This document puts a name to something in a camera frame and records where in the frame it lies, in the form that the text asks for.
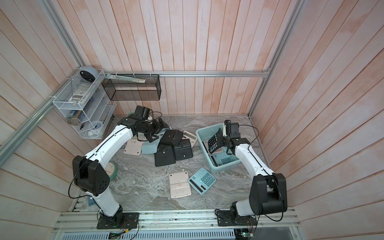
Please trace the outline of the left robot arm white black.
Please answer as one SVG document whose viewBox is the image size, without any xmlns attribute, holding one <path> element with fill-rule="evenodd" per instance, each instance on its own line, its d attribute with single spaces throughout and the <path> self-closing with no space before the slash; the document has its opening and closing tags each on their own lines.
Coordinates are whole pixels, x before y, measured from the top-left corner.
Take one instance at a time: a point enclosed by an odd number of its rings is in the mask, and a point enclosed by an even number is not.
<svg viewBox="0 0 384 240">
<path fill-rule="evenodd" d="M 154 111 L 137 106 L 133 114 L 121 119 L 109 136 L 85 156 L 73 159 L 72 183 L 90 196 L 101 212 L 101 218 L 113 227 L 124 222 L 123 208 L 115 200 L 109 188 L 110 177 L 106 167 L 111 158 L 128 140 L 142 133 L 148 142 L 157 140 L 161 130 L 169 126 L 162 117 L 154 117 Z"/>
</svg>

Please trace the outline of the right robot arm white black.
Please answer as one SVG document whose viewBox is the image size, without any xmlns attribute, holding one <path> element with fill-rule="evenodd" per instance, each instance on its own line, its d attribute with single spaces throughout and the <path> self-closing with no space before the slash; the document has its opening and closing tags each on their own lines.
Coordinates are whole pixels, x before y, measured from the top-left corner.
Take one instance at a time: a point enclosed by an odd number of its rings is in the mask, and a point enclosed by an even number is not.
<svg viewBox="0 0 384 240">
<path fill-rule="evenodd" d="M 241 137 L 239 127 L 238 123 L 224 121 L 223 139 L 219 141 L 241 160 L 252 177 L 249 197 L 231 206 L 232 219 L 283 214 L 288 209 L 286 178 L 283 174 L 275 173 L 260 159 L 252 143 Z"/>
</svg>

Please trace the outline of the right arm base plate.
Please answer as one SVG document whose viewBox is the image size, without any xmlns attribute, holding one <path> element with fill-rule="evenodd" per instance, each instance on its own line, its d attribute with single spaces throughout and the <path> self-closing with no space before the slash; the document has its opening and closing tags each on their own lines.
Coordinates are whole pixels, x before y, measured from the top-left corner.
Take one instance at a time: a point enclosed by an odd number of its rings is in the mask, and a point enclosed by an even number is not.
<svg viewBox="0 0 384 240">
<path fill-rule="evenodd" d="M 253 216 L 238 216 L 232 210 L 214 210 L 219 227 L 249 226 L 256 227 L 258 219 Z"/>
</svg>

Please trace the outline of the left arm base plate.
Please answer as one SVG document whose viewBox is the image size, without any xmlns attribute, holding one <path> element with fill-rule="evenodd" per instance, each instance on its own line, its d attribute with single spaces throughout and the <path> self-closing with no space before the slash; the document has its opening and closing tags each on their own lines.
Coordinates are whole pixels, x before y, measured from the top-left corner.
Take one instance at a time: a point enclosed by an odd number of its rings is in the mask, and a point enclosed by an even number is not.
<svg viewBox="0 0 384 240">
<path fill-rule="evenodd" d="M 136 229 L 138 227 L 139 213 L 117 212 L 113 217 L 100 215 L 97 224 L 98 230 Z"/>
</svg>

